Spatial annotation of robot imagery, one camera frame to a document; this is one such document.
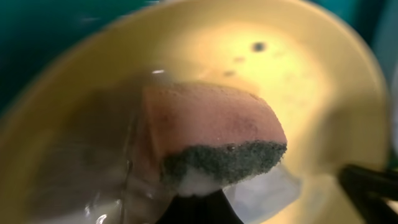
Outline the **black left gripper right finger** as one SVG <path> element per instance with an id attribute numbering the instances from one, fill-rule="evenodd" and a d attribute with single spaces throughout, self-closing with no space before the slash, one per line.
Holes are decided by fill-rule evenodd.
<path id="1" fill-rule="evenodd" d="M 397 212 L 386 200 L 397 201 L 397 172 L 379 172 L 349 164 L 338 182 L 367 224 L 397 224 Z"/>

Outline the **yellow plate with blue stain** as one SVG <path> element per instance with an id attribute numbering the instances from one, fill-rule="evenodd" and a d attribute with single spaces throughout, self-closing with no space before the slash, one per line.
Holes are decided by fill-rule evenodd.
<path id="1" fill-rule="evenodd" d="M 132 158 L 145 85 L 214 83 L 274 110 L 287 152 L 227 187 L 244 223 L 363 223 L 338 183 L 387 160 L 389 101 L 363 40 L 306 1 L 174 1 L 51 63 L 1 118 L 2 223 L 155 223 L 172 194 Z"/>

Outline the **pink and green sponge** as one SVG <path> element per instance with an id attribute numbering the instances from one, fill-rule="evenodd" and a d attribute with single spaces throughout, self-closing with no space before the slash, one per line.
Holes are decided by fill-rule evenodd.
<path id="1" fill-rule="evenodd" d="M 287 150 L 272 108 L 252 93 L 209 83 L 148 86 L 133 160 L 144 180 L 201 194 L 265 174 Z"/>

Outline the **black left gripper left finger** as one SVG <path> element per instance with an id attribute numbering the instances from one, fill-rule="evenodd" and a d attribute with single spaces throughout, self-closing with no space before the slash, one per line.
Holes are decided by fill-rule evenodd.
<path id="1" fill-rule="evenodd" d="M 156 224 L 243 224 L 222 190 L 198 197 L 175 196 Z"/>

